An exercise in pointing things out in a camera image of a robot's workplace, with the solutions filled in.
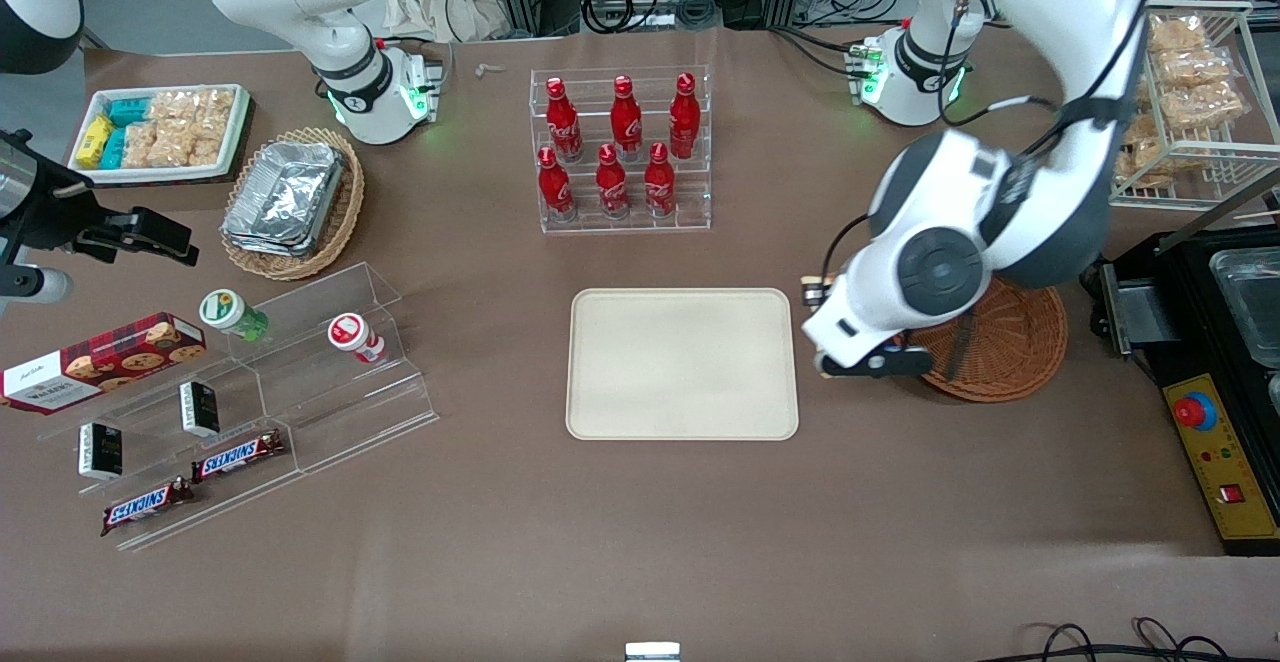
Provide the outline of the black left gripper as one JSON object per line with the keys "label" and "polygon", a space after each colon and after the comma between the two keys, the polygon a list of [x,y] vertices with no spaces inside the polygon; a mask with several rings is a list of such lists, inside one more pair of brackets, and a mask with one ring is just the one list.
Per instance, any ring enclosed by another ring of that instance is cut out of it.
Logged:
{"label": "black left gripper", "polygon": [[[975,329],[975,309],[969,309],[955,319],[955,329],[945,380],[954,383],[972,343]],[[901,344],[891,341],[876,348],[860,362],[841,366],[823,350],[818,351],[818,371],[824,378],[920,378],[934,366],[932,353],[924,346]]]}

